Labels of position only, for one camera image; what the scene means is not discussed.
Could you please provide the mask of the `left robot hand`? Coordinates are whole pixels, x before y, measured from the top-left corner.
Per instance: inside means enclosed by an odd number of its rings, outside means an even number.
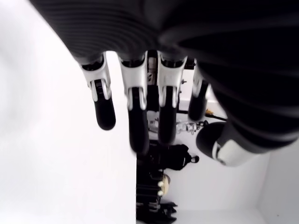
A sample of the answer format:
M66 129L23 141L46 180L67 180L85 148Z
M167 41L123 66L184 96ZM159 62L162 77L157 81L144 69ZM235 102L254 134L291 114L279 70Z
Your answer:
M198 149L226 166L299 138L299 3L296 0L34 0L33 7L84 71L99 126L115 125L105 53L117 53L129 141L149 149L147 58L157 52L158 139L171 144L182 73L196 61L190 120L211 87L226 122L204 127Z

